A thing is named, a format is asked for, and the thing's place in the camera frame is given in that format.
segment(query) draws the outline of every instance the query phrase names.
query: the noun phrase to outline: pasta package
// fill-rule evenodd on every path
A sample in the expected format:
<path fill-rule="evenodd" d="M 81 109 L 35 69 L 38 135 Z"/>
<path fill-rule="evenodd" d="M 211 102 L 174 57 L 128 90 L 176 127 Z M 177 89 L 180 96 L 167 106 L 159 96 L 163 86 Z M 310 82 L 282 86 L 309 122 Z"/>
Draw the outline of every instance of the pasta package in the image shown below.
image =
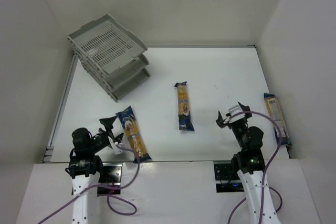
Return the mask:
<path fill-rule="evenodd" d="M 151 159 L 141 139 L 138 124 L 136 123 L 137 121 L 131 106 L 124 111 L 118 112 L 116 115 L 121 122 L 132 150 L 138 154 L 140 163 Z"/>
<path fill-rule="evenodd" d="M 278 98 L 274 94 L 264 93 L 264 100 L 266 103 L 268 114 L 270 115 L 272 120 L 274 120 L 274 123 L 280 128 L 280 133 L 282 136 L 281 145 L 291 146 L 291 140 L 288 135 L 288 130 L 285 124 L 285 119 L 282 115 L 282 111 L 280 108 L 280 103 L 278 101 Z M 275 138 L 277 142 L 279 142 L 280 141 L 279 132 L 274 126 L 273 128 L 274 128 Z"/>
<path fill-rule="evenodd" d="M 183 131 L 195 131 L 194 126 L 191 123 L 190 110 L 189 110 L 189 98 L 187 92 L 187 82 L 176 83 L 177 98 L 179 107 L 178 122 L 180 124 L 179 129 Z"/>

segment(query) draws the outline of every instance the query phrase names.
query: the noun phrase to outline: gray stacked tray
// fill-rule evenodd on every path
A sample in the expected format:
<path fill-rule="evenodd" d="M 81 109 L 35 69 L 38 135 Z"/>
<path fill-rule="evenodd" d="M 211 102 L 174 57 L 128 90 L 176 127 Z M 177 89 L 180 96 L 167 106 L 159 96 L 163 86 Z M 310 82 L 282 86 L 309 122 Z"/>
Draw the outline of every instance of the gray stacked tray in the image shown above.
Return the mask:
<path fill-rule="evenodd" d="M 147 47 L 109 14 L 82 26 L 68 39 L 84 69 L 115 101 L 150 76 L 143 55 Z"/>

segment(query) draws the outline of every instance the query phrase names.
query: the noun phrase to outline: white backdrop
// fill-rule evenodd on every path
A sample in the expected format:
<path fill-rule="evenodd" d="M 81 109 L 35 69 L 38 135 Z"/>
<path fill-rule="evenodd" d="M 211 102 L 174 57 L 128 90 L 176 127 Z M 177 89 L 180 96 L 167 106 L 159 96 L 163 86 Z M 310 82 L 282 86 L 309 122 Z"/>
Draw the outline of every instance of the white backdrop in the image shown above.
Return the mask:
<path fill-rule="evenodd" d="M 257 51 L 322 223 L 335 223 L 336 0 L 281 0 Z"/>
<path fill-rule="evenodd" d="M 72 198 L 71 178 L 65 167 L 67 164 L 34 165 L 16 224 L 36 224 Z M 281 223 L 320 224 L 300 162 L 277 159 L 269 168 L 268 182 L 283 198 L 278 212 Z M 122 185 L 130 181 L 134 171 L 134 164 L 123 164 Z M 273 192 L 271 195 L 277 208 L 279 199 Z M 121 190 L 120 196 L 134 203 L 138 212 L 134 216 L 117 215 L 108 208 L 106 198 L 99 197 L 99 219 L 94 224 L 225 224 L 244 193 L 216 193 L 213 162 L 157 162 L 141 164 L 134 184 Z M 119 211 L 132 210 L 114 199 L 111 204 Z M 72 205 L 45 224 L 71 223 L 71 214 Z M 244 203 L 231 224 L 250 223 L 248 214 Z"/>
<path fill-rule="evenodd" d="M 0 0 L 0 216 L 13 224 L 41 162 L 71 53 L 45 0 Z"/>
<path fill-rule="evenodd" d="M 254 45 L 278 0 L 47 0 L 63 31 L 110 13 L 147 46 Z"/>
<path fill-rule="evenodd" d="M 153 161 L 231 160 L 240 148 L 229 129 L 215 120 L 237 101 L 267 114 L 263 94 L 268 92 L 255 48 L 149 48 L 145 53 L 151 77 L 119 102 L 114 102 L 78 62 L 64 113 L 55 131 L 51 161 L 68 162 L 74 129 L 86 127 L 92 134 L 107 118 L 132 106 L 141 137 Z M 191 118 L 195 132 L 179 130 L 176 82 L 188 81 Z M 276 149 L 274 130 L 254 115 L 249 126 L 264 132 L 262 152 L 270 158 Z M 119 119 L 115 135 L 124 132 Z M 111 148 L 97 153 L 103 162 L 133 161 L 133 155 L 114 155 Z M 277 158 L 288 158 L 283 146 Z"/>

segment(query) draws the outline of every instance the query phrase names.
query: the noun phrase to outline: blue pasta label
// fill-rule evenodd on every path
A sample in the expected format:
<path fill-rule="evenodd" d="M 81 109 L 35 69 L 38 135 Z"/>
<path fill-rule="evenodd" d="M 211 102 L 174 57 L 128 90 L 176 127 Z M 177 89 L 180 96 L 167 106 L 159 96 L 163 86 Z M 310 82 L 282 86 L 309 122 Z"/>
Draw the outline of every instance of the blue pasta label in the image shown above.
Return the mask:
<path fill-rule="evenodd" d="M 180 124 L 179 129 L 183 131 L 195 131 L 194 126 L 191 123 L 191 116 L 189 110 L 189 98 L 187 93 L 187 82 L 175 84 L 177 88 L 177 98 L 179 107 L 178 122 Z"/>
<path fill-rule="evenodd" d="M 118 112 L 117 116 L 125 131 L 131 148 L 138 154 L 140 162 L 151 159 L 141 139 L 138 124 L 136 123 L 137 121 L 135 119 L 131 106 L 129 106 L 124 111 Z"/>

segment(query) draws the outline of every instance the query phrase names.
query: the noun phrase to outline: white enclosure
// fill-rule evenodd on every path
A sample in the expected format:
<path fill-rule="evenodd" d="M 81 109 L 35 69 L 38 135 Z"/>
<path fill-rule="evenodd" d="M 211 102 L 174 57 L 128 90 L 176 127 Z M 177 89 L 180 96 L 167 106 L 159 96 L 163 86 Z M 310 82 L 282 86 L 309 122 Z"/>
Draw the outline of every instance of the white enclosure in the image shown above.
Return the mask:
<path fill-rule="evenodd" d="M 336 151 L 336 142 L 333 140 L 333 115 L 336 112 L 334 106 L 336 0 L 0 0 L 0 5 L 2 223 L 13 224 L 16 221 L 18 224 L 36 223 L 40 217 L 48 215 L 70 197 L 68 189 L 71 183 L 61 179 L 66 178 L 66 174 L 61 173 L 66 164 L 41 164 L 41 162 L 58 115 L 59 124 L 56 125 L 54 135 L 55 156 L 51 158 L 52 162 L 67 162 L 65 153 L 70 151 L 68 148 L 71 144 L 60 146 L 57 143 L 65 142 L 66 136 L 77 127 L 77 123 L 80 123 L 79 126 L 91 127 L 92 131 L 96 130 L 98 122 L 93 121 L 97 121 L 100 115 L 87 115 L 87 118 L 84 118 L 79 111 L 74 111 L 74 114 L 70 115 L 76 104 L 74 99 L 81 92 L 79 88 L 85 91 L 82 91 L 86 98 L 83 102 L 91 113 L 94 113 L 95 108 L 99 107 L 102 110 L 106 105 L 110 106 L 110 111 L 106 110 L 106 114 L 121 110 L 127 105 L 139 107 L 135 113 L 141 122 L 140 131 L 144 138 L 149 138 L 150 123 L 143 120 L 149 115 L 140 106 L 147 102 L 147 106 L 152 104 L 151 109 L 157 110 L 160 107 L 159 102 L 162 101 L 167 106 L 165 122 L 173 127 L 173 122 L 169 121 L 168 116 L 177 113 L 177 104 L 174 100 L 176 91 L 172 87 L 163 88 L 160 84 L 168 85 L 174 77 L 179 79 L 185 77 L 170 71 L 179 60 L 184 63 L 190 62 L 190 66 L 196 67 L 200 72 L 197 75 L 198 72 L 193 72 L 191 68 L 186 71 L 190 78 L 176 80 L 186 80 L 190 83 L 191 105 L 194 106 L 192 110 L 195 109 L 192 118 L 199 129 L 205 122 L 202 120 L 216 119 L 212 118 L 212 114 L 203 113 L 200 110 L 202 106 L 204 111 L 215 112 L 218 109 L 228 109 L 230 104 L 235 105 L 237 101 L 241 101 L 266 112 L 262 97 L 257 98 L 258 93 L 262 95 L 262 92 L 269 90 L 276 94 L 293 142 L 290 152 L 293 160 L 288 158 L 283 148 L 269 172 L 270 182 L 279 188 L 285 200 L 284 209 L 281 210 L 283 212 L 279 217 L 284 223 L 315 224 L 319 223 L 319 220 L 322 224 L 334 223 L 333 205 L 336 193 L 331 188 L 336 180 L 336 169 L 333 165 Z M 152 47 L 148 51 L 149 71 L 153 74 L 152 80 L 149 80 L 151 82 L 145 82 L 134 93 L 125 97 L 124 101 L 121 100 L 123 103 L 115 105 L 106 95 L 105 98 L 99 99 L 101 104 L 97 106 L 97 100 L 93 99 L 94 102 L 90 103 L 86 94 L 95 90 L 97 93 L 101 92 L 100 95 L 103 97 L 103 91 L 88 75 L 80 72 L 81 65 L 77 65 L 79 70 L 75 71 L 73 82 L 71 78 L 67 82 L 72 51 L 66 36 L 106 13 L 110 13 L 134 32 L 147 46 L 161 46 L 161 48 Z M 167 49 L 162 46 L 195 48 L 183 48 L 190 50 L 187 52 L 180 47 Z M 175 50 L 179 53 L 170 56 Z M 161 74 L 166 74 L 166 77 L 160 76 L 154 79 L 162 70 L 159 69 L 161 62 L 166 66 L 164 69 L 166 72 L 163 71 Z M 250 65 L 250 78 L 245 72 L 242 73 L 246 71 L 246 65 Z M 224 80 L 226 76 L 220 72 L 221 69 L 229 72 L 234 81 L 227 84 L 227 80 Z M 209 97 L 205 97 L 206 91 L 202 89 L 200 82 L 207 83 L 211 78 L 216 78 L 212 86 L 216 85 L 218 89 L 213 88 Z M 192 80 L 197 81 L 197 85 L 193 86 Z M 244 90 L 239 92 L 235 85 L 240 85 Z M 171 99 L 164 89 L 172 89 Z M 69 91 L 69 95 L 64 96 L 65 90 Z M 147 93 L 153 95 L 155 91 L 163 92 L 161 96 L 157 96 L 160 98 L 157 103 L 155 99 L 134 102 L 136 95 L 145 96 Z M 255 118 L 253 120 L 265 129 L 268 138 L 271 137 L 269 142 L 264 143 L 262 150 L 265 157 L 269 158 L 272 148 L 275 147 L 271 128 L 267 122 Z M 234 194 L 213 193 L 214 181 L 210 178 L 213 172 L 211 161 L 222 155 L 225 157 L 223 159 L 228 160 L 228 157 L 239 148 L 234 145 L 232 135 L 223 133 L 219 128 L 212 128 L 215 127 L 212 123 L 213 121 L 209 126 L 209 122 L 209 125 L 201 130 L 201 134 L 195 133 L 195 138 L 200 144 L 193 146 L 189 153 L 187 143 L 184 142 L 183 151 L 172 157 L 173 144 L 185 139 L 178 131 L 171 132 L 174 141 L 171 146 L 164 146 L 171 148 L 166 153 L 160 153 L 160 146 L 153 140 L 148 141 L 149 150 L 159 153 L 154 154 L 154 160 L 203 160 L 203 162 L 181 162 L 181 165 L 178 165 L 179 162 L 146 164 L 144 172 L 153 167 L 158 171 L 153 173 L 151 189 L 157 186 L 156 183 L 167 181 L 168 179 L 164 178 L 169 176 L 165 176 L 174 174 L 174 171 L 186 189 L 180 194 L 169 190 L 155 194 L 155 190 L 147 190 L 146 177 L 140 177 L 138 186 L 145 188 L 145 191 L 138 194 L 138 198 L 134 198 L 137 192 L 132 191 L 134 188 L 130 188 L 126 195 L 128 199 L 138 201 L 138 206 L 145 205 L 141 209 L 141 218 L 137 219 L 139 223 L 165 224 L 178 223 L 181 220 L 187 222 L 192 220 L 195 223 L 204 223 L 206 220 L 209 223 L 227 221 L 232 207 L 240 199 L 240 194 L 237 197 Z M 200 139 L 205 136 L 202 135 L 205 132 L 213 132 L 214 138 L 204 148 L 205 143 Z M 170 133 L 166 131 L 165 134 L 161 140 L 164 143 L 167 142 L 169 138 L 167 134 Z M 216 143 L 222 135 L 231 144 L 224 151 L 220 150 L 220 147 L 216 148 Z M 202 158 L 194 158 L 197 152 L 202 153 Z M 109 159 L 106 153 L 102 156 L 104 155 L 106 160 L 117 160 Z M 120 159 L 120 161 L 128 160 L 130 157 Z M 209 174 L 201 176 L 205 184 L 197 181 L 197 169 Z M 52 179 L 53 175 L 57 176 L 58 180 Z M 50 185 L 55 183 L 54 195 L 51 192 L 44 194 L 40 191 L 40 188 L 48 190 L 48 183 Z M 67 185 L 69 186 L 67 190 L 61 189 Z M 201 187 L 205 188 L 204 194 L 195 195 L 194 192 Z M 191 197 L 195 202 L 201 202 L 206 198 L 212 200 L 213 205 L 203 206 L 207 212 L 196 218 L 197 215 L 189 215 L 192 211 L 196 211 L 193 207 L 181 213 L 176 206 L 171 206 L 171 211 L 165 212 L 157 202 L 169 206 L 169 200 L 168 204 L 161 202 L 163 199 L 157 195 L 167 197 L 171 202 L 176 200 L 181 203 L 184 202 L 181 197 Z M 153 200 L 148 203 L 149 205 L 144 203 L 146 196 Z M 54 203 L 48 204 L 48 201 L 51 201 L 48 197 L 54 197 Z M 107 212 L 106 206 L 102 205 L 101 210 Z M 54 222 L 50 223 L 66 222 L 69 220 L 69 211 L 71 208 L 60 213 Z M 241 221 L 245 223 L 246 217 L 243 214 L 242 219 L 239 219 L 237 213 L 232 223 L 242 223 Z M 110 223 L 111 218 L 121 224 L 132 222 L 132 219 L 124 219 L 109 212 L 102 215 L 101 223 Z"/>

